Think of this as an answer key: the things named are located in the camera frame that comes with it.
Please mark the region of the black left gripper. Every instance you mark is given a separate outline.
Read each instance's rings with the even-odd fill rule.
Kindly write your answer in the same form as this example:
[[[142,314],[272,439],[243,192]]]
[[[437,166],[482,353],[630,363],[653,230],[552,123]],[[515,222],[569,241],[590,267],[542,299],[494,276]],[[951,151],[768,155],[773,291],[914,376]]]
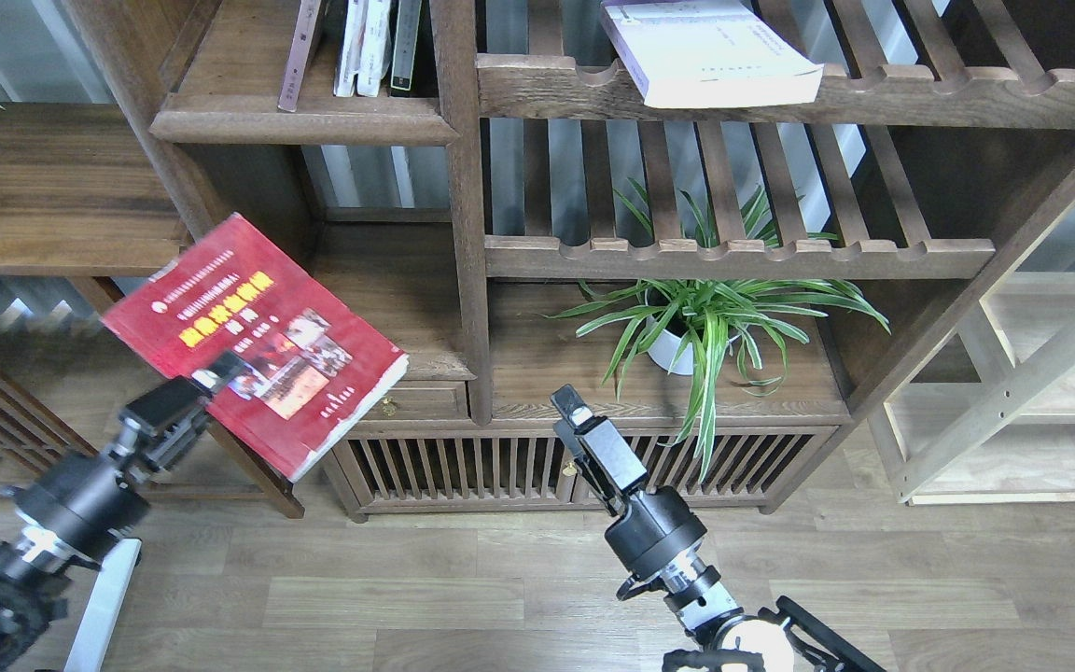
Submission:
[[[223,353],[190,377],[175,377],[124,405],[119,434],[97,456],[69,455],[29,488],[14,494],[24,519],[16,552],[31,566],[92,566],[145,518],[138,485],[170,469],[209,424],[209,400],[244,369]]]

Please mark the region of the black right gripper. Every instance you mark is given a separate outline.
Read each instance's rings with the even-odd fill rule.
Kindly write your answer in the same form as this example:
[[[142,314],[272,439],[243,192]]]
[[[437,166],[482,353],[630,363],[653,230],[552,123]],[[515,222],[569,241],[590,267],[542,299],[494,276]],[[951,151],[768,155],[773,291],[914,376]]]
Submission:
[[[551,394],[555,433],[570,448],[579,475],[615,516],[605,540],[630,584],[651,581],[684,552],[694,552],[705,525],[670,486],[646,489],[648,473],[613,421],[594,415],[572,385]]]

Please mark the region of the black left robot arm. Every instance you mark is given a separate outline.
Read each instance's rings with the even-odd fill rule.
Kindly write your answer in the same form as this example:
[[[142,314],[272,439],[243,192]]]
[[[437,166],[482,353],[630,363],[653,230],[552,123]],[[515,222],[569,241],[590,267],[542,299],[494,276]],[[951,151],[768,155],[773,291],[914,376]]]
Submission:
[[[207,404],[244,370],[231,352],[166,380],[119,412],[121,429],[97,456],[68,455],[13,501],[24,526],[0,543],[0,671],[67,613],[67,569],[99,571],[108,553],[149,514],[140,485],[170,469],[209,424]]]

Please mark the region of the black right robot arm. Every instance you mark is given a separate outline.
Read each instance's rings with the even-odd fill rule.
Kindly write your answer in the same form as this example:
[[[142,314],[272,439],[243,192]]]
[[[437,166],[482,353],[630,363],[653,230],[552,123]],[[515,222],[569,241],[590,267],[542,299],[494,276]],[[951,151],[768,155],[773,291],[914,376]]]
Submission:
[[[665,671],[877,671],[879,664],[787,596],[750,615],[699,556],[705,524],[670,486],[649,492],[648,473],[608,417],[597,415],[571,385],[551,395],[554,428],[573,463],[606,507],[605,540],[627,570],[619,600],[663,592],[691,650],[669,650]]]

